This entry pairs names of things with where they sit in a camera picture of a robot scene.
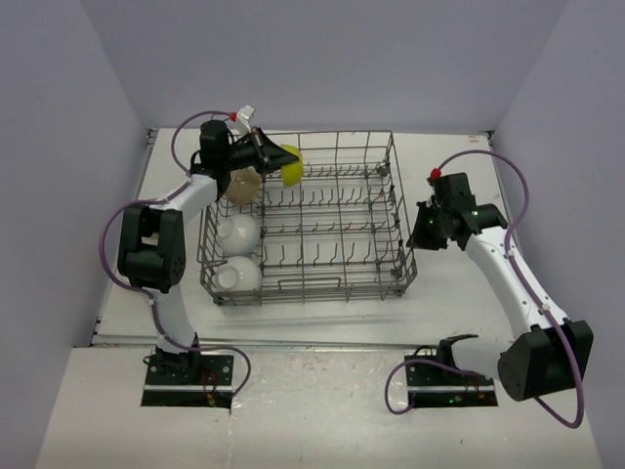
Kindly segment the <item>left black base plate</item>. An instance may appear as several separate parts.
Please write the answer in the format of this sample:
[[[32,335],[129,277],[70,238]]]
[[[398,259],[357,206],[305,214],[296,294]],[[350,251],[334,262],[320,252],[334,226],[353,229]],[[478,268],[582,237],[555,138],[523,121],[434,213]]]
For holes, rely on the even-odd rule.
[[[233,355],[208,354],[179,364],[152,354],[144,364],[141,406],[231,409]]]

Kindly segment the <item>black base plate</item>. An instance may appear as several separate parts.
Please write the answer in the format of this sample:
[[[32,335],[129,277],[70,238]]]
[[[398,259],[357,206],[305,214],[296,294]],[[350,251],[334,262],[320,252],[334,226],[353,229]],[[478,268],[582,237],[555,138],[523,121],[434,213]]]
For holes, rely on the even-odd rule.
[[[152,354],[144,364],[141,406],[231,409],[233,355],[208,354],[179,364]]]
[[[404,367],[408,403],[412,408],[455,408],[498,406],[494,381],[483,375],[460,375],[427,364],[451,366],[439,347],[421,345],[406,361],[419,360]]]

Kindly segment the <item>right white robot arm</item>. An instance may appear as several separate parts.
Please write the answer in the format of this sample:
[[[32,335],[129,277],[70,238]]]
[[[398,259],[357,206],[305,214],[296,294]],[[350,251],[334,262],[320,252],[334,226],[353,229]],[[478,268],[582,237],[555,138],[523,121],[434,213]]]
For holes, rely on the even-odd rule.
[[[434,170],[428,182],[433,193],[418,204],[408,247],[440,250],[455,242],[486,278],[514,337],[509,347],[475,334],[441,340],[437,376],[456,384],[475,372],[500,381],[516,402],[582,390],[590,325],[571,320],[550,298],[513,244],[504,215],[494,204],[477,203],[466,174]]]

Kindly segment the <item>yellow-green bowl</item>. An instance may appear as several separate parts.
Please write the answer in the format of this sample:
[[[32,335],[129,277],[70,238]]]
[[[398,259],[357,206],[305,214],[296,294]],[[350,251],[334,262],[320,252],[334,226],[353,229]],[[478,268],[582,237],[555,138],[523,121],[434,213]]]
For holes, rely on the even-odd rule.
[[[281,168],[281,180],[285,189],[298,185],[304,175],[304,159],[297,147],[281,144],[280,147],[296,157],[296,161]]]

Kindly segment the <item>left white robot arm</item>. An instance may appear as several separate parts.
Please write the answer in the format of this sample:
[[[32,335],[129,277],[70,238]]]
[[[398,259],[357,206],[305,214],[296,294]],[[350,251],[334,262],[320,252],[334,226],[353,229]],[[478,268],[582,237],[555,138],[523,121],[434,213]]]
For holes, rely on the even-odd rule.
[[[248,167],[264,177],[279,172],[285,188],[302,179],[303,157],[278,145],[259,127],[234,138],[223,120],[200,126],[199,150],[191,157],[185,182],[160,199],[137,200],[122,210],[117,272],[122,286],[142,293],[157,331],[156,351],[171,358],[168,371],[179,382],[196,381],[203,370],[204,349],[191,326],[180,282],[185,275],[186,226],[205,207],[225,195],[231,173]]]

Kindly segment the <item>white bowl front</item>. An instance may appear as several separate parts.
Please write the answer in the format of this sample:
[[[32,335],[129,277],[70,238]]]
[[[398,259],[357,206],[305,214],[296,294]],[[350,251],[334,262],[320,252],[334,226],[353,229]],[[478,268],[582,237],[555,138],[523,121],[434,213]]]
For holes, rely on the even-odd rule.
[[[261,289],[262,273],[252,260],[242,256],[232,256],[217,268],[212,280],[219,291],[253,291]]]

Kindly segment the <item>white bowl rear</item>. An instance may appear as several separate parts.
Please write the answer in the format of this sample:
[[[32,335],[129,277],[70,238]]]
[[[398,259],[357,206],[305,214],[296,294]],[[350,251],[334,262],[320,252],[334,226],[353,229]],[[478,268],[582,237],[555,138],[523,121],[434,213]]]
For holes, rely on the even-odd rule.
[[[236,214],[217,227],[217,242],[227,256],[247,256],[260,239],[261,228],[251,216]]]

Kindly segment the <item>beige ceramic bowl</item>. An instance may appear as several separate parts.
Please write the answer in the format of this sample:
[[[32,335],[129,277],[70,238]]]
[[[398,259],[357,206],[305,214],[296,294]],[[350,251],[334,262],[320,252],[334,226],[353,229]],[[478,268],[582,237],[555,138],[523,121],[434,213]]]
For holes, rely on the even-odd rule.
[[[233,170],[225,198],[234,205],[243,206],[254,200],[262,184],[261,175],[253,167]]]

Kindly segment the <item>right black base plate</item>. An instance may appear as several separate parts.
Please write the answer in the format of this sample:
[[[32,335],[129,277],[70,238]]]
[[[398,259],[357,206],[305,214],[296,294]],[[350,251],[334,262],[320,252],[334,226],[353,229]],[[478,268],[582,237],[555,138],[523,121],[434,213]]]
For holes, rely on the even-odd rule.
[[[419,360],[404,367],[408,403],[412,408],[455,408],[498,406],[494,381],[483,375],[460,375],[427,364],[451,366],[439,347],[421,345],[406,361]]]

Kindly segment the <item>white bowl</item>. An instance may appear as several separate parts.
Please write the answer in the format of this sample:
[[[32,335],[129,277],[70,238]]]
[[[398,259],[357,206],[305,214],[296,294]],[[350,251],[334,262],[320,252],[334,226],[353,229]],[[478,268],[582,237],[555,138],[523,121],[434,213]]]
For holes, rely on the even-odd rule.
[[[227,256],[247,256],[260,239],[261,228],[251,216],[236,214],[217,227],[217,242]]]
[[[219,291],[253,291],[261,289],[262,273],[252,260],[242,256],[232,256],[217,268],[212,280]]]

